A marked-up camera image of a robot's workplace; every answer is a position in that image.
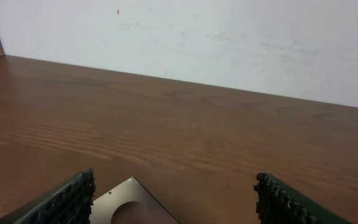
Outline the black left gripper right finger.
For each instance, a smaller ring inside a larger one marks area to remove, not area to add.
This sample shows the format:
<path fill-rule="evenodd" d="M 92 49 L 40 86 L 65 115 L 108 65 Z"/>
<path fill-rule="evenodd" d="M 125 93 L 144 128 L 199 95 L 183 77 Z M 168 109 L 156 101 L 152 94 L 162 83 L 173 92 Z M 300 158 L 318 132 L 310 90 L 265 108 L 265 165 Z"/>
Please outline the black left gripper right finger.
<path fill-rule="evenodd" d="M 260 172 L 253 186 L 261 224 L 351 224 L 325 209 L 274 175 Z"/>

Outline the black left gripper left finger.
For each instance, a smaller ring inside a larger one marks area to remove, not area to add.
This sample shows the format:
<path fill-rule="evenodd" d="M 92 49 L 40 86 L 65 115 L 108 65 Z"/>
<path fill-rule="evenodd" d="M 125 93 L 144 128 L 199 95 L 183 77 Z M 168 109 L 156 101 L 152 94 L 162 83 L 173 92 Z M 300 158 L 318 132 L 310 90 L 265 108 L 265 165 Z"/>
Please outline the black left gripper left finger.
<path fill-rule="evenodd" d="M 0 224 L 89 224 L 96 191 L 94 172 L 79 172 L 0 218 Z"/>

